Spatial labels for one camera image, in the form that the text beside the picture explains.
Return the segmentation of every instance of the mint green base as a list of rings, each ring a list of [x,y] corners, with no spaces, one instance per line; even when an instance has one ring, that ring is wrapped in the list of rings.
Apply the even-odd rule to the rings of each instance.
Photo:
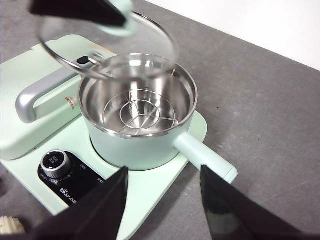
[[[207,123],[198,112],[194,113],[189,132],[200,141],[205,139]],[[1,160],[3,166],[53,215],[60,213],[68,206],[38,179],[37,170],[41,157],[54,149],[74,153],[106,179],[118,170],[96,154],[82,116],[24,157],[16,160]],[[134,235],[187,163],[188,160],[182,154],[178,154],[161,167],[146,171],[129,171],[127,202],[118,240],[130,239]]]

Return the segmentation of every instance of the control panel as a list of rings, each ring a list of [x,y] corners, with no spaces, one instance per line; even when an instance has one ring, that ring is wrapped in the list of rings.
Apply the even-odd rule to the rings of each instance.
[[[49,151],[42,157],[38,176],[69,206],[104,182],[103,177],[74,154],[62,150]]]

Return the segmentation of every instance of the table surface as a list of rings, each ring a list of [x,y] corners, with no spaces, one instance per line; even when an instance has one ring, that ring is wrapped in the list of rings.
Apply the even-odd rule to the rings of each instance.
[[[198,86],[205,144],[235,165],[234,186],[304,232],[320,232],[320,72],[134,0],[177,40]],[[29,1],[1,1],[1,62],[39,43]],[[188,164],[132,239],[209,239],[200,174]],[[1,167],[1,215],[27,230],[50,213]]]

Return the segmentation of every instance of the mint green handle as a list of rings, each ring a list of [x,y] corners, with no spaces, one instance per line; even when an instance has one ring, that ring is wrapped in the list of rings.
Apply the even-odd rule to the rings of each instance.
[[[232,183],[237,175],[237,169],[217,153],[212,151],[202,142],[184,132],[175,140],[174,146],[192,163],[199,171],[201,165],[207,165],[226,182]]]

